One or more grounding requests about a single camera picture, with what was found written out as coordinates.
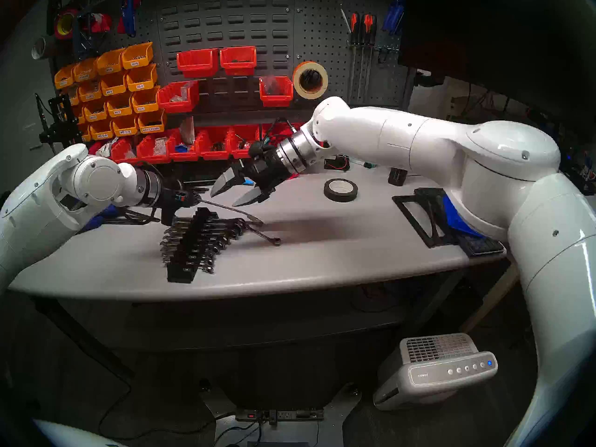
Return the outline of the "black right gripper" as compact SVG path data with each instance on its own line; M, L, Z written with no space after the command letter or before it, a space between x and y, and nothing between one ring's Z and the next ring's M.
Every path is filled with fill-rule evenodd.
M247 177L256 185L240 198L232 207L262 203L270 197L273 190L292 176L292 167L286 166L278 152L266 152L262 155L241 160L242 166L230 166L212 185L210 196L216 197L236 185L244 185Z

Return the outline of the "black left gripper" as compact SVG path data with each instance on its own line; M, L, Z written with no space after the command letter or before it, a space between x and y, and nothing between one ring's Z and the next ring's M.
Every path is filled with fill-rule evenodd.
M196 208L202 205L200 193L185 187L180 181L162 181L161 190L156 200L156 208L160 209L160 222L170 227L176 211L181 208Z

